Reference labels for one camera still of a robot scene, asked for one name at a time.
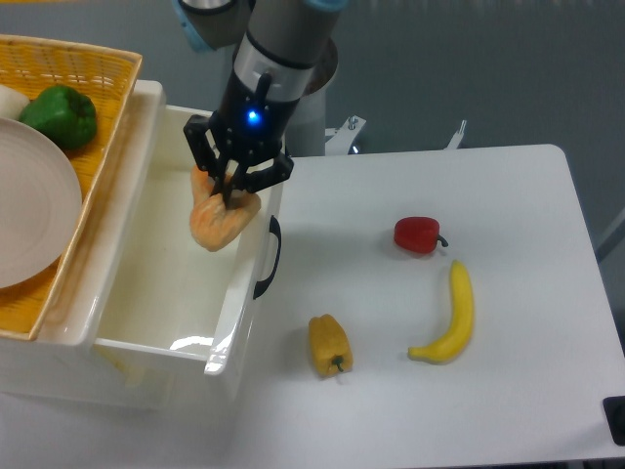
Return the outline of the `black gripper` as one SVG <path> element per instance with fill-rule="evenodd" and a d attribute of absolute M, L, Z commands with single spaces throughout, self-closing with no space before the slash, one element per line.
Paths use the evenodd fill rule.
<path fill-rule="evenodd" d="M 208 173 L 211 195 L 220 194 L 227 210 L 242 209 L 247 192 L 280 184 L 293 170 L 282 137 L 295 104 L 270 99 L 273 84 L 263 72 L 250 89 L 233 74 L 220 107 L 210 116 L 192 115 L 184 126 L 196 167 Z"/>

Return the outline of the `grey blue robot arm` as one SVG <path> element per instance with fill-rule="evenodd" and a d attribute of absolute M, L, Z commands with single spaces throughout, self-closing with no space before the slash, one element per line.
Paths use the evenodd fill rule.
<path fill-rule="evenodd" d="M 229 80 L 210 116 L 184 134 L 197 168 L 228 202 L 289 179 L 282 139 L 327 48 L 343 1 L 181 1 L 185 19 L 212 49 L 235 48 Z"/>

